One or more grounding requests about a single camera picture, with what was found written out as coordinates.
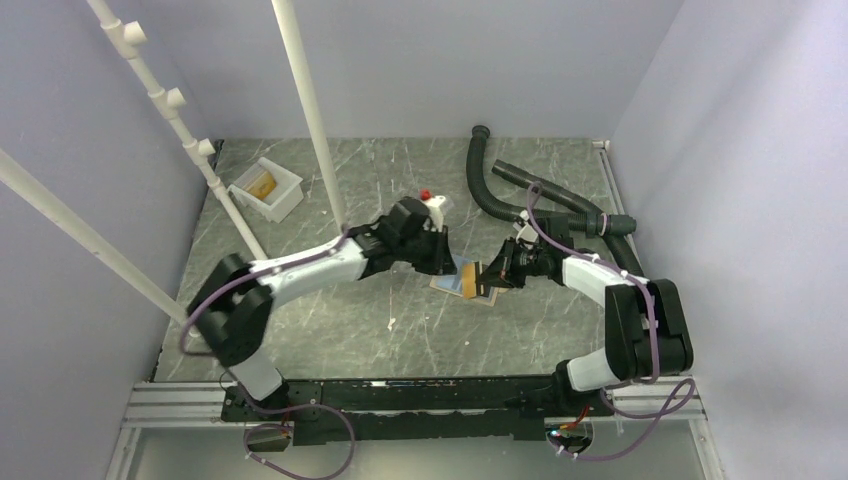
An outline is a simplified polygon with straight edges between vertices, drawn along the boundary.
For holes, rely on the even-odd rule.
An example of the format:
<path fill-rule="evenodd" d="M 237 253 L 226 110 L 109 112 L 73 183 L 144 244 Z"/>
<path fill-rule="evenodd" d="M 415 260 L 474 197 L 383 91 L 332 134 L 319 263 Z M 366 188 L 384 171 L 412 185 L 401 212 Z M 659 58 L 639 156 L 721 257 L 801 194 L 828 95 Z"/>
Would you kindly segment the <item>gold credit card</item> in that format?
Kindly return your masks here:
<path fill-rule="evenodd" d="M 479 283 L 479 275 L 482 272 L 479 262 L 469 262 L 463 265 L 461 280 L 461 295 L 465 299 L 482 297 L 485 288 Z"/>

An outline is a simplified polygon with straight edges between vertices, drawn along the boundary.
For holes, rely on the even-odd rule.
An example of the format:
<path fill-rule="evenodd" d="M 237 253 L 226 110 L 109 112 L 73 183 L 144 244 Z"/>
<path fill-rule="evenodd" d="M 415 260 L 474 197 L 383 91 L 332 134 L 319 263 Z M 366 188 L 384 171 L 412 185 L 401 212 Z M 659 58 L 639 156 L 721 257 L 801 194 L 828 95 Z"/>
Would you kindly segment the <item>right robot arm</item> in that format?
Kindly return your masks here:
<path fill-rule="evenodd" d="M 588 404 L 590 392 L 692 367 L 693 347 L 673 282 L 631 274 L 575 249 L 563 219 L 521 216 L 516 228 L 478 273 L 478 285 L 519 289 L 528 278 L 543 277 L 586 296 L 604 313 L 603 345 L 556 366 L 550 392 L 557 411 L 574 415 Z"/>

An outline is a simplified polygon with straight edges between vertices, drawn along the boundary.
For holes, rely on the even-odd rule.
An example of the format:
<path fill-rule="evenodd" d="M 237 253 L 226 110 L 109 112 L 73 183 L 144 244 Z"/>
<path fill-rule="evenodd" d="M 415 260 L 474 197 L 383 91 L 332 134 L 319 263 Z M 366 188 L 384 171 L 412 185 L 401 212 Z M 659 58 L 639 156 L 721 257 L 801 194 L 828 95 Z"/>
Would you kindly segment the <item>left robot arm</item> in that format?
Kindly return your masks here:
<path fill-rule="evenodd" d="M 271 314 L 286 303 L 339 283 L 355 282 L 403 262 L 430 276 L 453 275 L 445 223 L 452 202 L 420 194 L 397 201 L 371 223 L 346 227 L 336 239 L 284 257 L 248 262 L 222 259 L 187 308 L 186 327 L 241 384 L 248 407 L 264 420 L 287 406 L 287 384 L 261 351 Z"/>

